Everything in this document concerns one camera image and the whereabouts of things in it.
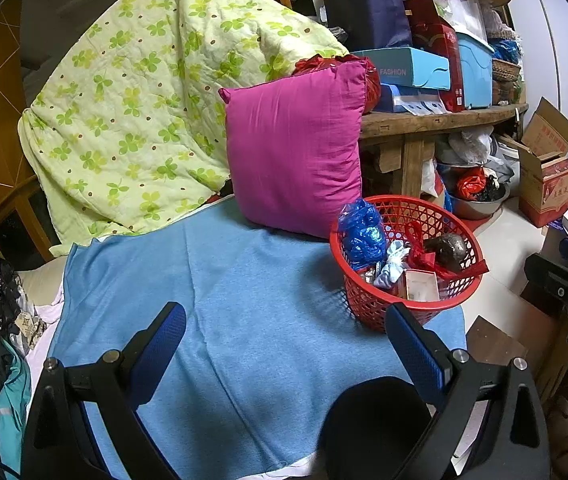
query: red plastic basket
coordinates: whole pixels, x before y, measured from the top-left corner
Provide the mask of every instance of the red plastic basket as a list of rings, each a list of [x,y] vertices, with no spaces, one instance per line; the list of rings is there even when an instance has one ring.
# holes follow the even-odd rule
[[[432,238],[451,232],[464,238],[469,251],[462,267],[482,260],[482,251],[471,230],[441,207],[419,198],[397,195],[371,196],[365,200],[373,204],[380,212],[387,240],[391,240],[393,236],[405,239],[404,230],[407,225],[410,222],[417,221],[421,224],[424,238]],[[373,330],[385,332],[384,315],[389,303],[401,301],[413,313],[417,321],[424,324],[442,310],[457,306],[470,298],[482,279],[480,275],[474,278],[455,280],[454,282],[438,280],[440,301],[419,302],[397,298],[366,283],[355,270],[350,268],[348,256],[341,244],[344,233],[338,233],[336,226],[337,222],[331,230],[331,252],[344,273],[349,308],[357,319]]]

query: blue blanket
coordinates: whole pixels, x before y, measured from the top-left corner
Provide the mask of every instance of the blue blanket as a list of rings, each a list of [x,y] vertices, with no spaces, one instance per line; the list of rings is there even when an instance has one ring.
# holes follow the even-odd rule
[[[73,247],[49,355],[72,366],[123,348],[167,301],[185,336],[138,414],[185,480],[234,480],[314,452],[324,416],[353,384],[408,380],[393,347],[349,315],[328,243],[248,222],[234,199],[164,229]],[[460,307],[431,320],[465,346]],[[127,478],[94,404],[88,416],[110,472]]]

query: blue box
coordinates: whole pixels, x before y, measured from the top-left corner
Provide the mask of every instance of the blue box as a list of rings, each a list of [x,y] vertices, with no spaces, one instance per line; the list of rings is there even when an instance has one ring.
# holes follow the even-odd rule
[[[488,108],[493,102],[493,48],[457,32],[465,108]]]
[[[373,110],[376,112],[387,112],[391,114],[400,114],[408,110],[403,106],[402,102],[421,103],[424,98],[433,98],[439,100],[440,92],[430,88],[415,88],[412,86],[397,86],[382,83],[382,94],[379,103]]]
[[[368,57],[382,83],[415,88],[450,89],[448,59],[410,46],[375,48],[352,52]]]

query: red plastic bag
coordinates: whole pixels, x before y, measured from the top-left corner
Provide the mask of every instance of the red plastic bag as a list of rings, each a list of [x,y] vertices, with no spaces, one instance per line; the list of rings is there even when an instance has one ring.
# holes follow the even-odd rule
[[[473,196],[486,187],[486,175],[484,168],[473,168],[466,171],[458,180],[459,198],[475,200]]]
[[[442,267],[435,261],[435,253],[424,251],[424,241],[422,238],[421,224],[417,221],[410,222],[404,231],[406,240],[411,244],[411,251],[406,257],[406,263],[410,269],[430,270],[445,282],[454,282],[463,278],[474,278],[480,274],[488,272],[486,260],[481,260],[469,265],[460,272],[453,272]]]
[[[315,54],[311,59],[300,59],[295,63],[293,75],[314,72],[315,70],[321,70],[327,66],[337,66],[347,61],[356,61],[358,59],[366,61],[366,103],[364,105],[364,113],[367,114],[377,106],[379,98],[382,96],[379,74],[377,73],[375,65],[373,65],[368,57],[358,57],[352,54],[347,54],[346,56],[322,57],[319,54]]]

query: light blue box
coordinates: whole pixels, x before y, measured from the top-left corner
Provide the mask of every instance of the light blue box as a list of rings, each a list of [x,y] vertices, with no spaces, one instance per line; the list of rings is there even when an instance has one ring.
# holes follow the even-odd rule
[[[373,62],[382,83],[415,88],[450,89],[448,59],[410,46],[352,52]]]
[[[464,32],[458,35],[465,108],[488,108],[493,102],[493,49]]]

